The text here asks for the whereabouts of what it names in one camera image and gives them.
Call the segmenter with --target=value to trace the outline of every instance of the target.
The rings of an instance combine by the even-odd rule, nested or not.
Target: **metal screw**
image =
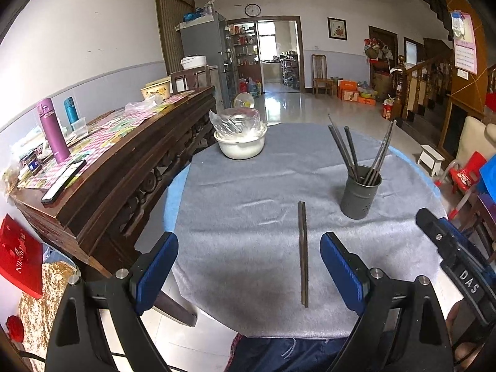
[[[418,277],[418,282],[421,283],[422,285],[429,285],[431,281],[429,278],[427,278],[425,275],[421,275]]]
[[[129,271],[126,268],[121,268],[120,270],[116,271],[116,277],[119,278],[120,280],[123,280],[129,275]]]
[[[384,277],[384,272],[380,268],[374,267],[370,269],[370,275],[372,278],[379,279]]]
[[[67,282],[70,285],[76,285],[79,282],[79,276],[77,274],[73,274],[67,278]]]

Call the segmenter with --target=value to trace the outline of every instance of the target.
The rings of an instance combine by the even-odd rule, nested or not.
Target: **pink thermos bottle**
[[[38,115],[40,116],[41,127],[43,127],[45,137],[50,144],[55,160],[60,164],[70,156],[70,152],[59,126],[54,104],[50,98],[45,98],[38,102],[36,108],[38,109]]]

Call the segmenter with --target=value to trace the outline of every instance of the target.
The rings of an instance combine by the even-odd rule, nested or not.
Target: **teal thermos bottle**
[[[74,106],[74,99],[72,96],[69,96],[66,100],[64,100],[64,108],[67,113],[67,117],[69,119],[69,124],[71,129],[73,129],[73,123],[79,120],[78,112],[76,111],[76,106]]]

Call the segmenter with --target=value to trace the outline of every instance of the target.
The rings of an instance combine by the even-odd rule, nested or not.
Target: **blue pants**
[[[228,372],[326,372],[345,342],[243,337]]]

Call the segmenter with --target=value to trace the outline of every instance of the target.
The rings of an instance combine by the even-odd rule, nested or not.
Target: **stair railing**
[[[427,107],[429,99],[445,95],[451,89],[453,59],[453,51],[448,51],[406,69],[405,57],[399,56],[399,65],[393,72],[395,103],[398,103],[396,115],[406,119],[409,111],[417,113],[419,105]],[[415,95],[411,94],[411,88],[415,88]]]
[[[488,68],[488,93],[496,92],[496,64]]]

